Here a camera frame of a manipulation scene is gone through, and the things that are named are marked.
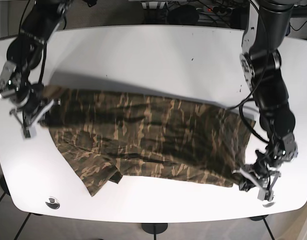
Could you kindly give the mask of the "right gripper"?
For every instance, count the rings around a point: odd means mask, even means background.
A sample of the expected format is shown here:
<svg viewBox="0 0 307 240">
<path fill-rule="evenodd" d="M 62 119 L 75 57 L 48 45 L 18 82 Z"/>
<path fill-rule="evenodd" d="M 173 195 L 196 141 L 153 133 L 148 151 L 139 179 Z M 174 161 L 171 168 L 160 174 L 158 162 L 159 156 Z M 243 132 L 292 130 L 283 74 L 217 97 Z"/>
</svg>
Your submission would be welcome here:
<svg viewBox="0 0 307 240">
<path fill-rule="evenodd" d="M 23 139 L 31 139 L 37 135 L 35 126 L 45 119 L 53 106 L 59 106 L 60 99 L 34 98 L 31 96 L 23 105 L 13 108 L 9 115 L 13 116 L 20 124 Z"/>
</svg>

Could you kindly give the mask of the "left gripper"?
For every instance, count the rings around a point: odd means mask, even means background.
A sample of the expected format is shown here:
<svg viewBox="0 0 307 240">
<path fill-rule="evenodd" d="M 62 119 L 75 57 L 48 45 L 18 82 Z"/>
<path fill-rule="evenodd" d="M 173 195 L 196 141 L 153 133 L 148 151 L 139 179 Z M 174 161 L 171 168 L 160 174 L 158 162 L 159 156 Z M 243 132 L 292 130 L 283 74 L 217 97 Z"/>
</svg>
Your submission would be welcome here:
<svg viewBox="0 0 307 240">
<path fill-rule="evenodd" d="M 264 167 L 264 173 L 258 174 L 253 164 L 245 164 L 243 167 L 235 169 L 232 174 L 241 175 L 239 190 L 248 192 L 250 189 L 257 187 L 259 189 L 257 198 L 260 201 L 271 202 L 274 199 L 273 187 L 281 173 L 277 170 L 270 170 Z"/>
</svg>

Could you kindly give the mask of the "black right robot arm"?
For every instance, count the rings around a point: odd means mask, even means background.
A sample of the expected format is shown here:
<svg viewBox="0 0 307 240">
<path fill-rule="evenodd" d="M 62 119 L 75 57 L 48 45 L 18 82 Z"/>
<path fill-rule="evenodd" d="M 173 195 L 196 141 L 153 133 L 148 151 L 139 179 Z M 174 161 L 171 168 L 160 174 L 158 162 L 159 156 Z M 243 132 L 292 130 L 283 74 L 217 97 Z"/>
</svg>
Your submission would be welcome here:
<svg viewBox="0 0 307 240">
<path fill-rule="evenodd" d="M 8 99 L 9 111 L 21 126 L 22 136 L 34 136 L 34 125 L 55 104 L 43 97 L 47 44 L 72 5 L 70 0 L 37 0 L 20 21 L 18 35 L 9 45 L 0 74 L 0 99 Z"/>
</svg>

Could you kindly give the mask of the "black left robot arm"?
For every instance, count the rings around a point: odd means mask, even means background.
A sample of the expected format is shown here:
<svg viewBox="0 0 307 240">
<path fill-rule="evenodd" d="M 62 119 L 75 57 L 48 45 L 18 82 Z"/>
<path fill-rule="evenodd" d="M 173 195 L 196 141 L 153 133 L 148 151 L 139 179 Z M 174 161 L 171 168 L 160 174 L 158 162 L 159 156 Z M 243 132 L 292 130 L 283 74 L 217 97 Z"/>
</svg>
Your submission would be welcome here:
<svg viewBox="0 0 307 240">
<path fill-rule="evenodd" d="M 295 3 L 294 0 L 251 0 L 241 41 L 240 64 L 250 94 L 237 108 L 243 123 L 266 143 L 266 147 L 264 153 L 255 151 L 255 163 L 246 164 L 236 172 L 242 175 L 239 189 L 247 192 L 257 187 L 261 201 L 273 200 L 273 186 L 281 176 L 279 167 L 298 155 L 294 136 L 296 118 L 290 110 L 278 50 L 286 36 Z M 243 106 L 251 101 L 258 107 L 259 124 L 268 139 L 256 133 L 244 117 Z"/>
</svg>

